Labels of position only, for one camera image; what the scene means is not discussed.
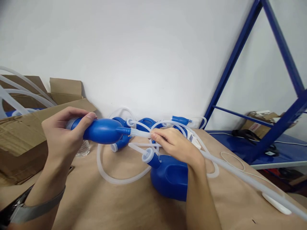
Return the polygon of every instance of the white wall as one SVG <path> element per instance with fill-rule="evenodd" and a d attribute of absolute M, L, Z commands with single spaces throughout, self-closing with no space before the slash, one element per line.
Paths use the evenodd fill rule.
<path fill-rule="evenodd" d="M 139 118 L 203 115 L 252 3 L 2 1 L 0 65 L 39 75 L 47 88 L 50 77 L 81 80 L 86 97 L 105 117 L 119 106 L 129 107 Z M 286 18 L 282 29 L 307 85 L 306 37 L 301 37 L 306 31 L 301 31 L 302 23 L 293 29 L 299 26 L 294 10 L 306 21 L 305 3 L 274 3 L 278 17 Z M 294 32 L 301 34 L 293 37 Z M 275 84 L 273 92 L 268 91 L 270 84 Z M 290 84 L 261 13 L 218 105 L 240 113 L 281 113 L 295 100 Z M 261 88 L 267 92 L 259 94 Z M 207 129 L 233 129 L 238 122 L 215 111 Z M 287 132 L 307 140 L 306 130 L 301 122 Z"/>

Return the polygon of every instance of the forearm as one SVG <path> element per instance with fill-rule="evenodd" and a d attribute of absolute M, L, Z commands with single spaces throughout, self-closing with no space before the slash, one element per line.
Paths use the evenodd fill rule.
<path fill-rule="evenodd" d="M 186 212 L 188 229 L 221 229 L 202 156 L 188 165 Z"/>
<path fill-rule="evenodd" d="M 25 201 L 25 205 L 30 207 L 37 206 L 52 200 L 60 194 L 65 187 L 70 164 L 70 160 L 54 160 L 48 158 L 42 174 Z M 8 229 L 52 229 L 58 207 L 59 205 L 56 205 L 48 213 L 24 224 L 10 224 Z"/>

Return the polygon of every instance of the blue shelf surface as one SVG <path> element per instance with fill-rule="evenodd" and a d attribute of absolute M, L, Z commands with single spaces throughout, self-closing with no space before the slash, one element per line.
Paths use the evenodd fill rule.
<path fill-rule="evenodd" d="M 210 131 L 206 130 L 207 133 L 228 133 L 231 131 Z M 211 134 L 216 140 L 227 147 L 230 151 L 235 153 L 241 159 L 244 159 L 247 154 L 251 152 L 251 149 L 255 146 L 244 138 L 235 136 L 229 136 L 225 134 Z M 291 137 L 286 134 L 282 134 L 277 141 L 291 142 L 298 144 L 307 144 L 307 142 Z M 272 157 L 266 154 L 261 154 L 252 164 L 255 169 L 265 168 L 279 168 L 289 166 L 301 166 L 307 165 L 307 146 L 291 145 L 283 143 L 275 143 L 276 148 L 280 154 L 277 157 Z"/>

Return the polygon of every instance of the blue metal shelf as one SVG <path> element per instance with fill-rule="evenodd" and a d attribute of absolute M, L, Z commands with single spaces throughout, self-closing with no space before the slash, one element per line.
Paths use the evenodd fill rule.
<path fill-rule="evenodd" d="M 269 123 L 266 122 L 262 122 L 259 120 L 255 120 L 253 118 L 250 118 L 246 115 L 243 114 L 239 114 L 237 112 L 231 111 L 231 110 L 227 110 L 225 108 L 221 108 L 216 106 L 217 102 L 223 92 L 223 89 L 225 88 L 225 85 L 231 75 L 231 72 L 239 58 L 239 55 L 245 45 L 245 42 L 250 34 L 250 31 L 252 30 L 255 21 L 261 11 L 261 9 L 264 9 L 266 16 L 268 18 L 268 21 L 270 23 L 271 29 L 273 31 L 275 40 L 277 42 L 277 45 L 279 47 L 280 53 L 282 55 L 282 58 L 285 62 L 287 71 L 289 73 L 291 82 L 293 84 L 293 87 L 295 89 L 295 92 L 297 94 L 297 100 L 292 104 L 292 106 L 284 113 L 283 117 L 275 124 L 275 125 L 271 125 Z M 209 121 L 214 109 L 219 109 L 225 112 L 228 112 L 230 114 L 248 119 L 248 120 L 252 120 L 254 122 L 257 122 L 259 124 L 271 127 L 270 131 L 263 137 L 263 139 L 257 143 L 256 146 L 254 145 L 247 145 L 245 146 L 245 150 L 244 152 L 241 151 L 240 153 L 240 157 L 245 160 L 248 164 L 254 164 L 255 162 L 259 162 L 261 158 L 263 158 L 264 152 L 266 151 L 266 149 L 272 144 L 274 143 L 275 140 L 277 140 L 278 138 L 285 138 L 283 132 L 289 128 L 289 126 L 296 120 L 299 118 L 299 116 L 302 113 L 306 113 L 306 109 L 307 109 L 307 89 L 305 89 L 303 82 L 301 80 L 301 77 L 299 76 L 298 70 L 295 66 L 294 60 L 292 58 L 292 55 L 290 53 L 290 50 L 288 48 L 288 45 L 286 43 L 286 40 L 282 34 L 282 31 L 280 29 L 280 26 L 278 24 L 278 21 L 274 15 L 273 9 L 269 3 L 268 0 L 254 0 L 254 3 L 251 7 L 251 10 L 249 12 L 249 15 L 245 21 L 245 24 L 242 28 L 242 31 L 238 37 L 238 40 L 235 44 L 235 47 L 230 55 L 230 58 L 227 62 L 227 65 L 224 69 L 224 72 L 222 74 L 222 77 L 217 85 L 217 88 L 214 92 L 214 95 L 211 99 L 211 102 L 209 104 L 209 107 L 204 115 L 204 117 L 207 119 L 207 121 Z M 242 141 L 239 140 L 235 140 L 234 137 L 215 137 L 216 139 L 224 139 L 226 138 L 228 141 L 230 142 L 234 142 L 235 144 L 243 144 Z M 292 155 L 295 155 L 294 152 L 296 152 L 297 150 L 297 146 L 295 145 L 285 145 L 281 146 L 281 145 L 277 145 L 279 151 L 283 152 L 283 157 L 279 157 L 278 159 L 280 161 L 284 160 L 289 160 L 289 161 L 296 161 L 299 158 L 295 158 L 292 157 Z M 305 156 L 302 158 L 304 160 L 300 160 L 300 161 L 305 161 L 305 157 L 307 158 L 307 148 L 306 147 L 302 147 L 299 148 L 300 152 L 305 151 Z"/>
<path fill-rule="evenodd" d="M 208 131 L 208 133 L 228 133 L 231 135 L 231 131 Z M 244 158 L 246 154 L 250 154 L 250 149 L 254 147 L 250 142 L 244 138 L 235 136 L 229 136 L 225 134 L 211 134 L 212 137 L 217 139 L 230 151 L 235 153 L 240 158 Z M 282 134 L 277 141 L 307 144 L 307 142 L 291 137 L 286 134 Z M 272 157 L 266 154 L 259 156 L 250 165 L 255 169 L 268 169 L 268 168 L 281 168 L 290 166 L 307 165 L 307 147 L 300 145 L 290 145 L 283 143 L 275 143 L 279 150 L 279 156 Z"/>

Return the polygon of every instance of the watch strap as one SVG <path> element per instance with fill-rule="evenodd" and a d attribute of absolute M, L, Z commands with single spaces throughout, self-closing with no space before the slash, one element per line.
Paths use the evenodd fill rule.
<path fill-rule="evenodd" d="M 11 223 L 16 223 L 16 224 L 25 223 L 27 221 L 33 220 L 37 217 L 40 217 L 48 213 L 52 208 L 54 208 L 57 204 L 60 203 L 65 188 L 66 186 L 64 187 L 63 191 L 53 199 L 37 206 L 31 206 L 31 207 L 25 206 L 24 201 L 26 198 L 24 198 L 24 200 L 22 201 L 23 203 L 19 203 L 15 211 L 13 212 L 11 216 Z"/>

